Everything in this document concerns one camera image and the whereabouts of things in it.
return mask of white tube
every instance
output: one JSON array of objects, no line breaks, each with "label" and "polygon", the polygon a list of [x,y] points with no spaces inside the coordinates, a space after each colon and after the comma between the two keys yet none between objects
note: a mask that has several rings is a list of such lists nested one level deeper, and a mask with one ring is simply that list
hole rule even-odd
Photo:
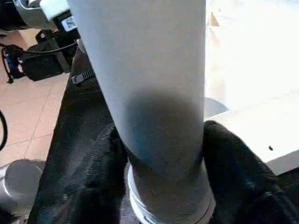
[{"label": "white tube", "polygon": [[[115,125],[132,152],[135,195],[151,191],[140,190],[141,182],[162,178],[176,192],[183,179],[194,181],[190,171],[196,163],[201,167],[206,1],[70,2]],[[197,172],[204,186],[198,200],[210,203],[207,177]],[[165,219],[165,209],[156,220]]]}]

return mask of tile floor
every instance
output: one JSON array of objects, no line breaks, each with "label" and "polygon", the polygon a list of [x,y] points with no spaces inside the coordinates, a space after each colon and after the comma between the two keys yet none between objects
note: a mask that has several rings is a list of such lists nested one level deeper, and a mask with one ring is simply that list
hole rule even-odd
[{"label": "tile floor", "polygon": [[68,77],[38,82],[23,77],[9,85],[0,74],[0,109],[9,131],[0,167],[22,158],[46,160]]}]

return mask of white label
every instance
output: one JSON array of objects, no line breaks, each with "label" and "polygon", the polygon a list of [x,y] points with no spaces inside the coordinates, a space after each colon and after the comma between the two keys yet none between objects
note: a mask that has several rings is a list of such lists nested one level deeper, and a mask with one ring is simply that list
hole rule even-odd
[{"label": "white label", "polygon": [[70,32],[71,30],[78,28],[73,16],[62,20],[61,24],[66,32]]}]

